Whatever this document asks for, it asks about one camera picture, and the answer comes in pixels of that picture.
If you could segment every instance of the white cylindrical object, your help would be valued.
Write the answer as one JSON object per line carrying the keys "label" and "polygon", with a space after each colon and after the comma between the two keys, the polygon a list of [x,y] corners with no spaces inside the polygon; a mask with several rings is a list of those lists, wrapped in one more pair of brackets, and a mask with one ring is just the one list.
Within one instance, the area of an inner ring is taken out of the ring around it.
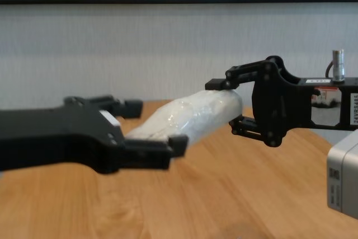
{"label": "white cylindrical object", "polygon": [[242,98],[235,90],[200,91],[160,107],[126,138],[166,140],[183,134],[191,145],[241,114]]}

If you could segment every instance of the white wall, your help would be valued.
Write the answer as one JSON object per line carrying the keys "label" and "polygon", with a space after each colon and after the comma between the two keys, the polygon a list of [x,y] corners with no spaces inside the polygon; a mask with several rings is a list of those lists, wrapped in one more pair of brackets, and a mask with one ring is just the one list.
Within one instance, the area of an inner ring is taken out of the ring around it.
{"label": "white wall", "polygon": [[[341,48],[358,76],[357,15],[356,3],[0,6],[0,107],[172,99],[272,54],[297,76],[323,76]],[[250,105],[251,87],[240,92]]]}

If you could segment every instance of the metal connector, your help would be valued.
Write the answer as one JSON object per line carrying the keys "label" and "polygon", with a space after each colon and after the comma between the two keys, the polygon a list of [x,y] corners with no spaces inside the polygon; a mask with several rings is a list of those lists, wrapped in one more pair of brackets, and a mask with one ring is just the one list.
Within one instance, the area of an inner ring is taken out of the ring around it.
{"label": "metal connector", "polygon": [[333,51],[333,81],[343,82],[345,80],[345,63],[344,63],[344,52],[343,50]]}

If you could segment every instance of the wooden table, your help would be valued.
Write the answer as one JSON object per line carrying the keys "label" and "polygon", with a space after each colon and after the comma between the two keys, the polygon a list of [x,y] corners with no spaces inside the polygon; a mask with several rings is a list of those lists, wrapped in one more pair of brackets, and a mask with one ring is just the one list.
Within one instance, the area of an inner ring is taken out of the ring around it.
{"label": "wooden table", "polygon": [[[162,104],[122,121],[124,132]],[[105,176],[60,164],[6,172],[0,238],[358,238],[358,220],[326,204],[329,149],[308,130],[269,148],[225,126],[169,171]]]}

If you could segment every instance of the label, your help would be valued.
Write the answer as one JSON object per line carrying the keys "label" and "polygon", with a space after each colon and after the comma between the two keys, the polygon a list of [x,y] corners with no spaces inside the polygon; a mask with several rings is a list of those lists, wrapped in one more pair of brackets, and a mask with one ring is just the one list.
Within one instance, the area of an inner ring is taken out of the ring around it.
{"label": "label", "polygon": [[103,117],[105,117],[110,124],[112,124],[113,126],[121,126],[120,122],[113,117],[112,114],[110,114],[107,110],[100,110],[100,113],[103,115]]}
{"label": "label", "polygon": [[330,79],[307,79],[306,83],[330,83]]}
{"label": "label", "polygon": [[358,125],[358,93],[351,93],[351,125]]}

